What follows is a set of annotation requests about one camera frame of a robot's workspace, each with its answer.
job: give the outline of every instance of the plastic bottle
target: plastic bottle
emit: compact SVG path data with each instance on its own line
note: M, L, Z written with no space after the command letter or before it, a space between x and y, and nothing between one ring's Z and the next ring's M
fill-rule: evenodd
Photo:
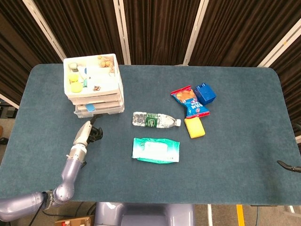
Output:
M180 126L181 120L174 119L173 117L166 114L134 112L133 125L155 127L155 128L169 128L172 126Z

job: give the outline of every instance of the stacked trays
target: stacked trays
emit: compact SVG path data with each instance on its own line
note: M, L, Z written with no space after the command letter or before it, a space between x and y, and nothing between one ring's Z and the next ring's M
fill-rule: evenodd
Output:
M124 111L123 86L115 54L66 58L63 66L64 91L79 118Z

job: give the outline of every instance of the blue cube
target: blue cube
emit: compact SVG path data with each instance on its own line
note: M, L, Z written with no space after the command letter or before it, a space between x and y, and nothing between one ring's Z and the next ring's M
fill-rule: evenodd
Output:
M209 85L207 85L206 83L202 83L199 86L197 86L194 89L194 93L196 94L198 101L202 105L211 103L216 98L215 93L213 92L211 87Z

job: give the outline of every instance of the brown curtain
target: brown curtain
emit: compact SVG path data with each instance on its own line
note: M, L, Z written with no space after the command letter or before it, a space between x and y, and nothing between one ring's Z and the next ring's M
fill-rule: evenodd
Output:
M183 64L200 0L125 0L133 65Z
M210 0L189 65L256 67L300 16L299 0Z
M61 63L22 0L0 1L0 93L20 104L31 69Z
M301 121L301 36L270 66L279 75L292 122ZM295 135L301 131L293 125Z
M115 53L123 64L112 0L34 0L67 57Z

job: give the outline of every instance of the green bottle label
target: green bottle label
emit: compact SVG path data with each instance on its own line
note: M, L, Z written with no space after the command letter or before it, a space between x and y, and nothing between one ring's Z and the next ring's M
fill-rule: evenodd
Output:
M157 127L157 122L158 122L158 114L153 114L153 113L146 114L145 126Z

